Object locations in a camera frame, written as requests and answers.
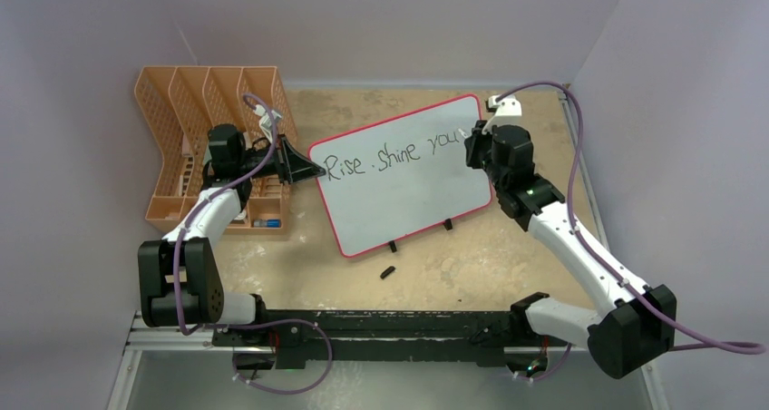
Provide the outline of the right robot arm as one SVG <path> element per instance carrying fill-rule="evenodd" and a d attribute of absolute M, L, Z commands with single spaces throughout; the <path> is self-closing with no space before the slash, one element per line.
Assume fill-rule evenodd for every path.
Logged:
<path fill-rule="evenodd" d="M 548 335 L 585 348 L 615 379 L 670 351 L 675 331 L 658 315 L 675 318 L 676 296 L 665 285 L 650 287 L 569 214 L 565 196 L 536 172 L 530 134 L 478 121 L 463 138 L 467 166 L 486 174 L 503 213 L 555 255 L 594 305 L 529 296 L 511 307 L 511 336 L 529 344 Z"/>

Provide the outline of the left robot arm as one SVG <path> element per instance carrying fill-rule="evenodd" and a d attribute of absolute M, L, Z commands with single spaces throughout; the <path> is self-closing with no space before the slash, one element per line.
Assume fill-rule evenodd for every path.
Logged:
<path fill-rule="evenodd" d="M 178 327 L 184 334 L 199 326 L 235 326 L 239 338 L 257 346 L 270 333 L 262 298 L 224 290 L 214 247 L 246 209 L 254 179 L 275 176 L 294 184 L 322 177 L 326 169 L 283 134 L 267 147 L 248 147 L 235 125 L 222 124 L 208 138 L 209 160 L 193 208 L 162 239 L 138 249 L 141 317 L 148 327 Z"/>

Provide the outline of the black marker cap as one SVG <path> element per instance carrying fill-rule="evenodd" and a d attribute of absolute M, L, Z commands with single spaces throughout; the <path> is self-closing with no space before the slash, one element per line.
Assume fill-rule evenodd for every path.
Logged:
<path fill-rule="evenodd" d="M 389 277 L 389 276 L 390 276 L 391 274 L 393 274 L 395 271 L 396 271 L 396 267 L 395 267 L 395 266 L 390 266 L 390 267 L 386 268 L 386 269 L 385 269 L 385 270 L 384 270 L 384 271 L 383 271 L 383 272 L 380 274 L 380 279 L 385 279 L 385 278 Z"/>

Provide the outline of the pink-framed whiteboard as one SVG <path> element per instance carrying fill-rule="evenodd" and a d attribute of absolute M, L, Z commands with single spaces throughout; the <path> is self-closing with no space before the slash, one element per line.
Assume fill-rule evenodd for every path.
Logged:
<path fill-rule="evenodd" d="M 458 133 L 481 117 L 478 97 L 463 94 L 311 144 L 340 253 L 352 258 L 488 206 L 492 186 L 466 166 Z"/>

